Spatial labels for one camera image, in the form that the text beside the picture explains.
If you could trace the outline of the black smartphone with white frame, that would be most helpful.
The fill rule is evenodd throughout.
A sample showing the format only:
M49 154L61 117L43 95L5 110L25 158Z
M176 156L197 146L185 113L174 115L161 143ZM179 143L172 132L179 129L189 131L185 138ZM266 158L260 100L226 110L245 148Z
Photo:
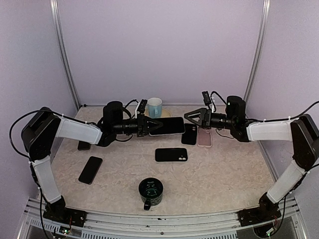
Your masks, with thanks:
M173 135L185 133L184 120L182 117L158 118L155 119L162 123L162 127L149 133L151 136Z

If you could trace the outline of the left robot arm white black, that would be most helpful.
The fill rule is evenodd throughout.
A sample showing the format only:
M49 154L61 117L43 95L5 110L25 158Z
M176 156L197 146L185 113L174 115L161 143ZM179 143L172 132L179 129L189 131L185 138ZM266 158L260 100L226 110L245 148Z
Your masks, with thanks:
M138 137L163 126L161 122L144 115L147 101L138 104L139 113L134 119L119 101L107 103L103 116L97 122L84 122L42 107L21 132L21 138L29 157L31 174L47 201L48 218L67 221L72 216L56 185L51 168L51 148L56 138L68 138L107 147L119 134L135 134Z

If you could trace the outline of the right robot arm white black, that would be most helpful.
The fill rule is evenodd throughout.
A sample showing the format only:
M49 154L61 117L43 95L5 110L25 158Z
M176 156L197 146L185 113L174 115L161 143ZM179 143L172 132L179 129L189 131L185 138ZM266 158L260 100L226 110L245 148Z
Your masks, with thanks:
M259 199L259 205L238 212L240 224L248 226L279 218L279 202L298 188L319 157L319 130L312 117L303 112L285 119L256 120L246 117L246 103L228 96L225 113L216 113L208 92L202 93L206 107L185 113L184 118L201 128L228 129L239 142L290 141L294 154L290 165L276 183Z

